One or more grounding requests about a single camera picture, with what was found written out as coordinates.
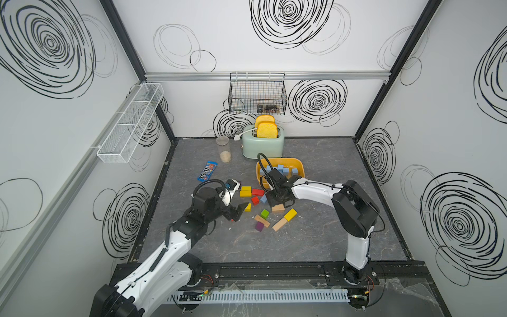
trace black metal frame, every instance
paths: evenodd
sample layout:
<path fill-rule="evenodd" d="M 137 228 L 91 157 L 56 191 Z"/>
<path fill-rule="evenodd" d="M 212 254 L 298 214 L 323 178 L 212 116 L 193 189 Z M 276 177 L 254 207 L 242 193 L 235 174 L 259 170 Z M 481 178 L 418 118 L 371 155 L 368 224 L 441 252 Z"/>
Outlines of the black metal frame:
<path fill-rule="evenodd" d="M 398 78 L 398 74 L 402 71 L 403 66 L 409 59 L 410 54 L 417 45 L 417 42 L 421 38 L 424 30 L 426 30 L 426 27 L 428 26 L 433 15 L 437 11 L 440 3 L 442 3 L 442 0 L 429 0 L 428 3 L 426 4 L 426 7 L 424 7 L 424 10 L 422 11 L 421 16 L 419 17 L 419 20 L 417 20 L 417 23 L 412 29 L 409 38 L 405 42 L 405 45 L 403 45 L 403 48 L 400 54 L 398 55 L 398 58 L 396 59 L 394 65 L 391 68 L 391 75 L 389 76 L 389 80 L 387 81 L 386 84 L 382 85 L 382 87 L 380 88 L 379 92 L 377 93 L 377 96 L 375 97 L 372 105 L 370 106 L 370 109 L 368 110 L 363 121 L 361 122 L 359 129 L 355 133 L 356 141 L 359 141 L 361 136 L 368 128 L 368 125 L 370 124 L 371 120 L 377 113 L 378 108 L 384 101 L 384 98 L 387 96 L 387 93 L 393 86 L 394 82 Z"/>
<path fill-rule="evenodd" d="M 414 26 L 414 29 L 412 30 L 409 38 L 407 39 L 404 47 L 402 48 L 400 55 L 398 56 L 396 62 L 392 67 L 389 81 L 385 85 L 382 85 L 372 105 L 370 106 L 370 109 L 368 110 L 365 118 L 363 119 L 361 125 L 359 126 L 359 129 L 357 130 L 355 136 L 351 138 L 354 140 L 356 144 L 359 156 L 361 157 L 361 160 L 363 161 L 363 164 L 368 171 L 370 179 L 374 184 L 375 190 L 378 196 L 380 197 L 382 205 L 386 210 L 389 220 L 393 226 L 393 229 L 395 230 L 396 235 L 400 240 L 400 244 L 402 245 L 402 248 L 405 252 L 405 255 L 408 258 L 408 260 L 406 261 L 373 261 L 372 269 L 377 270 L 378 268 L 381 267 L 382 271 L 384 272 L 384 277 L 387 278 L 395 276 L 425 278 L 428 281 L 428 284 L 431 290 L 433 291 L 433 295 L 437 299 L 444 313 L 444 316 L 451 316 L 449 310 L 447 309 L 447 306 L 445 305 L 445 302 L 443 301 L 440 295 L 440 292 L 438 291 L 436 285 L 434 284 L 431 278 L 431 275 L 429 274 L 429 271 L 424 265 L 424 262 L 412 260 L 412 255 L 407 247 L 407 244 L 405 243 L 403 236 L 401 235 L 400 229 L 397 226 L 396 221 L 392 216 L 389 206 L 387 205 L 387 202 L 385 200 L 385 197 L 383 196 L 382 191 L 380 190 L 380 187 L 378 186 L 373 176 L 373 173 L 370 167 L 368 166 L 367 162 L 365 161 L 364 155 L 357 144 L 361 136 L 366 131 L 376 111 L 380 107 L 382 101 L 386 97 L 388 91 L 394 84 L 398 74 L 403 68 L 403 65 L 409 58 L 412 50 L 419 41 L 422 33 L 426 29 L 427 25 L 429 24 L 431 18 L 433 17 L 434 13 L 436 12 L 441 2 L 442 0 L 429 0 L 428 3 L 426 4 L 426 7 L 424 8 L 421 16 L 419 17 L 419 20 Z M 121 21 L 118 11 L 116 10 L 113 4 L 113 1 L 100 0 L 100 3 L 104 8 L 104 11 L 108 16 L 111 25 L 113 26 L 118 36 L 118 39 L 120 40 L 120 43 L 122 44 L 125 53 L 127 54 L 127 57 L 129 58 L 130 63 L 132 64 L 132 67 L 134 68 L 134 71 L 136 72 L 137 77 L 139 78 L 139 80 L 144 81 L 146 79 L 145 78 L 146 72 L 144 70 L 144 67 L 142 66 L 140 58 L 138 57 L 134 49 L 130 37 L 128 36 L 125 26 Z M 159 107 L 157 107 L 156 109 L 156 114 L 164 130 L 167 133 L 167 137 L 171 141 L 171 147 L 169 149 L 169 152 L 167 153 L 166 161 L 164 162 L 164 166 L 160 172 L 159 178 L 155 185 L 153 195 L 150 200 L 150 204 L 148 206 L 138 236 L 134 243 L 134 247 L 130 254 L 129 263 L 117 265 L 115 273 L 113 274 L 113 277 L 111 279 L 110 285 L 115 285 L 119 280 L 124 279 L 127 275 L 129 275 L 133 270 L 135 270 L 139 266 L 138 263 L 133 262 L 137 262 L 137 259 L 140 255 L 141 248 L 144 244 L 144 239 L 146 237 L 146 234 L 148 233 L 148 229 L 151 220 L 153 218 L 153 214 L 155 212 L 158 199 L 162 192 L 162 188 L 167 176 L 167 172 L 169 170 L 172 156 L 178 144 L 178 139 L 174 136 L 174 133 L 169 125 L 169 122 L 167 121 L 165 114 Z M 338 270 L 341 271 L 342 266 L 343 262 L 204 263 L 203 272 L 213 277 L 215 276 L 215 274 L 218 274 L 218 278 L 215 279 L 216 285 L 222 285 L 224 283 L 227 283 L 227 281 L 238 279 L 254 280 L 258 279 L 257 277 L 258 275 L 262 275 L 263 276 L 262 279 L 280 279 L 280 278 L 311 279 L 315 280 L 316 283 L 324 283 L 324 285 L 327 286 L 327 285 L 338 285 L 339 283 L 342 283 L 341 280 L 338 278 L 337 273 Z"/>

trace work surface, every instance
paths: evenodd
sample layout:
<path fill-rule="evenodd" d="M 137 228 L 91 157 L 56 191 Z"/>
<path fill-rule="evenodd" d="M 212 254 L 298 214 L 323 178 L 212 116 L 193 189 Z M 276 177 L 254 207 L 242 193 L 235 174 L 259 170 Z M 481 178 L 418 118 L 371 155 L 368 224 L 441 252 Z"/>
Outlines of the work surface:
<path fill-rule="evenodd" d="M 218 162 L 212 178 L 236 179 L 245 186 L 260 188 L 256 179 L 256 160 L 241 154 L 241 141 L 231 140 L 232 160 L 221 163 L 213 139 L 180 140 L 160 199 L 153 215 L 139 261 L 144 261 L 165 239 L 167 225 L 182 216 L 190 207 L 191 194 L 200 183 L 197 176 L 207 161 Z M 325 183 L 359 183 L 381 209 L 386 229 L 373 234 L 370 256 L 373 260 L 405 260 L 405 254 L 392 229 L 389 218 L 361 161 L 351 138 L 296 138 L 286 139 L 284 157 L 295 157 L 303 162 L 305 177 Z M 234 206 L 250 201 L 236 193 Z M 347 232 L 342 228 L 334 208 L 298 199 L 293 208 L 298 215 L 280 230 L 255 229 L 253 218 L 268 204 L 252 206 L 250 213 L 243 213 L 240 221 L 217 219 L 216 229 L 203 237 L 190 251 L 204 262 L 283 262 L 283 261 L 341 261 L 347 252 Z M 268 221 L 274 225 L 283 214 L 270 213 Z M 375 230 L 382 229 L 377 221 Z"/>

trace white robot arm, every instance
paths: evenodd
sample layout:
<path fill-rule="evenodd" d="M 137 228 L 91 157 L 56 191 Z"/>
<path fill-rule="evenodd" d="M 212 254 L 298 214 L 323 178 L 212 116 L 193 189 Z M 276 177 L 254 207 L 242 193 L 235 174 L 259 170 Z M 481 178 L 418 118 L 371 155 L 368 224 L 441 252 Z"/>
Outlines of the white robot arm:
<path fill-rule="evenodd" d="M 295 199 L 309 199 L 335 208 L 348 232 L 344 277 L 351 284 L 365 278 L 369 262 L 370 234 L 378 215 L 376 205 L 354 181 L 327 184 L 301 177 L 287 179 L 276 169 L 268 173 L 272 190 L 267 194 L 271 205 Z M 218 180 L 223 191 L 203 187 L 193 193 L 192 205 L 178 221 L 169 225 L 166 240 L 128 277 L 115 287 L 104 285 L 95 295 L 90 317 L 148 317 L 180 287 L 196 285 L 202 262 L 188 253 L 206 233 L 208 223 L 224 215 L 237 221 L 247 203 L 234 209 L 229 206 L 239 183 L 228 180 L 228 187 Z"/>

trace wire basket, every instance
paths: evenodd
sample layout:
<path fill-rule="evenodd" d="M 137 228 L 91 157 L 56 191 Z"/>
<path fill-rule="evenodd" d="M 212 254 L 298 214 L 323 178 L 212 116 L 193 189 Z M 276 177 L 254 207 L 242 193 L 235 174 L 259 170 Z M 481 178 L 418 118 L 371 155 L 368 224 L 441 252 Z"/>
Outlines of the wire basket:
<path fill-rule="evenodd" d="M 161 84 L 141 85 L 97 151 L 104 163 L 128 163 L 163 94 Z"/>
<path fill-rule="evenodd" d="M 284 73 L 230 73 L 229 113 L 284 115 L 287 108 Z"/>

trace white plug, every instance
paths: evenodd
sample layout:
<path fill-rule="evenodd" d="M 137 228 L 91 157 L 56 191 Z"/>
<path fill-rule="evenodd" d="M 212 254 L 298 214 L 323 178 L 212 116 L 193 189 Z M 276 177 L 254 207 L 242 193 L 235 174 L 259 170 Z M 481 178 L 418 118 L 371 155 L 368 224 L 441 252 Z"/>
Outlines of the white plug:
<path fill-rule="evenodd" d="M 254 130 L 257 130 L 257 128 L 253 128 L 253 129 L 247 130 L 247 131 L 245 131 L 245 132 L 243 132 L 243 133 L 240 133 L 240 134 L 235 135 L 235 136 L 234 136 L 234 141 L 239 141 L 239 139 L 241 138 L 241 136 L 242 136 L 243 134 L 245 134 L 245 133 L 247 133 L 247 132 L 250 132 L 250 131 L 254 131 Z"/>

